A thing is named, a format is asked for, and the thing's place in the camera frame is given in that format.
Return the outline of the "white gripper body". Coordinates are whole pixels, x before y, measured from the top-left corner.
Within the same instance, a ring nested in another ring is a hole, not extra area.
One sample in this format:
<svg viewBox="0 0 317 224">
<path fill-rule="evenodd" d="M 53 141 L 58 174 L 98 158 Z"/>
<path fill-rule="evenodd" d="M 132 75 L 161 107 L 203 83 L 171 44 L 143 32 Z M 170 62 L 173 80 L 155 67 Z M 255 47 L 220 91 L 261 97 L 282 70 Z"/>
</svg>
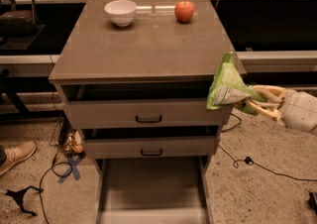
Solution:
<svg viewBox="0 0 317 224">
<path fill-rule="evenodd" d="M 281 122 L 294 130 L 317 133 L 317 97 L 304 91 L 289 90 L 281 106 Z"/>
</svg>

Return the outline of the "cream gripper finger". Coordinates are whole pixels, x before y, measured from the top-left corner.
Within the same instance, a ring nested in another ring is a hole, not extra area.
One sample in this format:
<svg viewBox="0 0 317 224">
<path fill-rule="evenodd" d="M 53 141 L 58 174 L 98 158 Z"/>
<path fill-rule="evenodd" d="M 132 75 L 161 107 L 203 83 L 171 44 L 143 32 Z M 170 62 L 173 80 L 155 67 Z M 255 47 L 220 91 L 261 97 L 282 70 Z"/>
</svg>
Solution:
<svg viewBox="0 0 317 224">
<path fill-rule="evenodd" d="M 252 108 L 259 114 L 266 116 L 274 121 L 277 121 L 281 118 L 281 112 L 278 110 L 278 104 L 276 103 L 263 103 L 258 102 L 257 100 L 248 98 L 246 100 L 248 107 Z"/>
<path fill-rule="evenodd" d="M 254 85 L 252 90 L 265 97 L 271 103 L 280 103 L 286 93 L 285 88 L 269 85 Z"/>
</svg>

